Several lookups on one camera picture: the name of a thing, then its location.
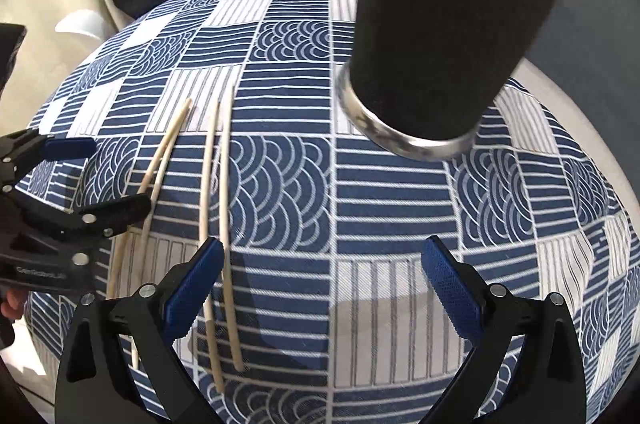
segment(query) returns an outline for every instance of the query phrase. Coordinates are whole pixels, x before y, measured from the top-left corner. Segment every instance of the patchwork tablecloth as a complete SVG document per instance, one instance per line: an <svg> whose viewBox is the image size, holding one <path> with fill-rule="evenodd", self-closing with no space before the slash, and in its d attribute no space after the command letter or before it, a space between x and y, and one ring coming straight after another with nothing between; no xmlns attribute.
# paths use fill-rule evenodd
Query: patchwork tablecloth
<svg viewBox="0 0 640 424"><path fill-rule="evenodd" d="M31 124L93 136L96 156L43 163L20 187L67 209L135 193L173 112L192 97L149 241L143 279L158 281L196 249L207 118L233 87L232 262L247 370L231 363L218 284L224 397L208 371L202 319L175 343L226 422L418 421L469 350L420 268L434 233L487 281L521 296L564 295L592 420L640 342L640 245L616 193L514 80L457 159L413 162L368 141L333 93L355 10L356 0L167 1L104 43ZM211 196L216 235L215 179ZM135 246L140 229L132 232ZM122 295L136 287L127 253ZM109 259L103 250L101 290ZM55 356L73 310L65 297L31 297L31 330ZM514 339L484 411L499 400L519 346ZM162 413L148 378L134 377Z"/></svg>

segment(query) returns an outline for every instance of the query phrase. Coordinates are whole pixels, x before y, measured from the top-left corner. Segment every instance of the black cylinder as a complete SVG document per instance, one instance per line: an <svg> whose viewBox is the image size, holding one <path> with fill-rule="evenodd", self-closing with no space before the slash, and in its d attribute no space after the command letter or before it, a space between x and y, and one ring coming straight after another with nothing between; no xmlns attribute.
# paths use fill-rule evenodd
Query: black cylinder
<svg viewBox="0 0 640 424"><path fill-rule="evenodd" d="M406 135L474 130L554 0L359 0L351 85Z"/></svg>

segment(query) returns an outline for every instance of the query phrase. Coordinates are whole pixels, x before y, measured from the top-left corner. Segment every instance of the chopstick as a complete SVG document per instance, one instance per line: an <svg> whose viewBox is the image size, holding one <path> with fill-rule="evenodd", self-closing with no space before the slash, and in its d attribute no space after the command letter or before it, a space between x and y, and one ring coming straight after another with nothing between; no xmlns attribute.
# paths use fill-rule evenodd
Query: chopstick
<svg viewBox="0 0 640 424"><path fill-rule="evenodd" d="M231 146L231 114L234 102L234 86L229 86L224 98L225 125L220 140L220 181L218 185L218 206L220 209L220 242L225 248L225 264L222 269L222 292L225 297L226 330L229 334L231 358L238 372L244 371L242 349L236 323L234 286L231 282L231 242L229 238L229 150Z"/></svg>
<svg viewBox="0 0 640 424"><path fill-rule="evenodd" d="M140 236L140 241L136 246L136 249L133 254L133 271L132 271L132 282L133 289L137 289L142 284L142 276L145 269L146 263L146 245L149 240L149 233L151 232L151 222L154 219L154 211L156 209L156 202L158 201L158 197L160 196L160 190L162 189L162 181L164 180L164 173L169 166L169 160L171 158L171 153L174 150L175 141L178 139L178 135L180 131L176 130L171 140L169 140L169 144L166 145L164 149L164 154L162 154L162 161L160 163L160 168L158 168L158 173L156 174L156 180L154 181L154 188L151 192L151 211L146 216L145 224L142 226L142 235ZM131 364L133 368L138 369L140 362L138 357L138 348L136 346L136 342L131 338Z"/></svg>
<svg viewBox="0 0 640 424"><path fill-rule="evenodd" d="M180 131L180 127L184 122L185 117L189 110L191 109L191 98L188 98L182 105L180 112L174 115L171 120L171 124L169 124L168 130L166 131L164 137L160 141L158 148L156 148L156 152L149 163L148 168L146 169L146 173L142 178L142 182L140 183L140 187L138 188L138 193L146 193L146 189L149 187L151 183L151 179L154 176L154 172L162 159L164 151L171 141L174 133L178 133ZM120 235L119 238L116 239L116 243L113 249L113 255L111 257L111 274L109 276L109 281L107 283L107 299L113 298L116 290L116 282L118 277L120 276L120 271L122 269L122 259L124 257L124 250L127 247L127 242L129 241L129 232Z"/></svg>
<svg viewBox="0 0 640 424"><path fill-rule="evenodd" d="M209 127L207 128L207 139L204 143L204 156L202 158L202 175L200 178L200 216L198 218L198 239L200 245L209 238L209 191L211 187L211 160L213 158L213 146L216 140L216 127L218 126L218 110L220 104L216 101L211 106ZM207 337L207 347L209 349L209 362L213 374L213 382L218 393L225 393L225 379L222 375L222 365L218 354L218 343L216 342L216 320L212 309L211 294L207 295L202 304L204 312L204 323Z"/></svg>

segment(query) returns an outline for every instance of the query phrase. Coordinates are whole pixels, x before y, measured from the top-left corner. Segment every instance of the human hand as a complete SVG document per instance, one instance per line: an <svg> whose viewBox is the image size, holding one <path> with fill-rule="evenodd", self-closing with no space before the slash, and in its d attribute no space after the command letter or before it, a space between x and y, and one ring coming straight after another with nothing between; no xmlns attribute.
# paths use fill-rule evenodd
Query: human hand
<svg viewBox="0 0 640 424"><path fill-rule="evenodd" d="M24 304L27 302L28 290L11 287L6 292L6 299L0 305L0 312L5 318L20 319L24 314Z"/></svg>

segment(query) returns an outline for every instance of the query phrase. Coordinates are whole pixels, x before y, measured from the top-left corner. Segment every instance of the black tumbler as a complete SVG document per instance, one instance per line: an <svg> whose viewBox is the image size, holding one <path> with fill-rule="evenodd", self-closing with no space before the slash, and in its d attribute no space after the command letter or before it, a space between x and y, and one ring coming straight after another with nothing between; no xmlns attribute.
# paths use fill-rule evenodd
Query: black tumbler
<svg viewBox="0 0 640 424"><path fill-rule="evenodd" d="M359 0L347 116L386 149L442 160L469 149L554 0Z"/></svg>

